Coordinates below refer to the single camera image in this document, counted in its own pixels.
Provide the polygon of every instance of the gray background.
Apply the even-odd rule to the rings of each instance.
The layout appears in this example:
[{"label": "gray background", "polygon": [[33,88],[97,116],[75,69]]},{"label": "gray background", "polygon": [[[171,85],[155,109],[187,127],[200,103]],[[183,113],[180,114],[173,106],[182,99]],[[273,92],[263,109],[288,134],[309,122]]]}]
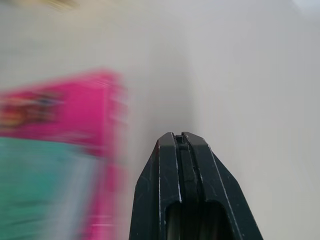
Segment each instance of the gray background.
[{"label": "gray background", "polygon": [[68,13],[1,4],[0,88],[101,66],[123,74],[121,240],[135,182],[171,131],[206,139],[265,239],[317,240],[319,43],[319,21],[289,0],[82,0]]}]

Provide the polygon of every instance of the white surface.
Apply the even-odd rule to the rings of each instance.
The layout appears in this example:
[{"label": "white surface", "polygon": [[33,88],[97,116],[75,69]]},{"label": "white surface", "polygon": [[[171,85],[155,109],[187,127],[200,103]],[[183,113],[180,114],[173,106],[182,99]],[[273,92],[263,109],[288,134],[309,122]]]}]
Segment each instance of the white surface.
[{"label": "white surface", "polygon": [[91,0],[0,6],[2,89],[106,66],[130,93],[135,182],[158,137],[204,137],[266,240],[320,239],[320,24],[288,0]]}]

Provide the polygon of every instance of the black plastic object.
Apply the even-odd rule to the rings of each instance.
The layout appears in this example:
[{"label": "black plastic object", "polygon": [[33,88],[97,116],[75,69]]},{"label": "black plastic object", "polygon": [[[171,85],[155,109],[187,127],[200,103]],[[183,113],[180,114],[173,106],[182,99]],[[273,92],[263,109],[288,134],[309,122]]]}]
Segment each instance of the black plastic object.
[{"label": "black plastic object", "polygon": [[135,187],[129,240],[262,240],[236,179],[206,141],[160,137]]}]

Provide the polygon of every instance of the colorful packaging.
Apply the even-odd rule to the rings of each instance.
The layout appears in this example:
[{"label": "colorful packaging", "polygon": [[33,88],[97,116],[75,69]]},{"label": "colorful packaging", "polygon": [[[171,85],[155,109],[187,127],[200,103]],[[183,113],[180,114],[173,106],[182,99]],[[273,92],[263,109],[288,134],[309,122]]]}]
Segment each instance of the colorful packaging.
[{"label": "colorful packaging", "polygon": [[0,239],[115,239],[118,76],[100,70],[0,97]]}]

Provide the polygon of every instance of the pink box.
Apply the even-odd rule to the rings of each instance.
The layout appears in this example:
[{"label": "pink box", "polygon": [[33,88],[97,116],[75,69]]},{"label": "pink box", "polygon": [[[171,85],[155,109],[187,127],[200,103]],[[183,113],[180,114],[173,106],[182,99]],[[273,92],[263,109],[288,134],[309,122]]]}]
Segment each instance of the pink box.
[{"label": "pink box", "polygon": [[82,145],[103,159],[85,240],[114,240],[115,197],[121,172],[116,163],[116,127],[122,94],[119,75],[106,70],[53,79],[4,92],[0,137]]}]

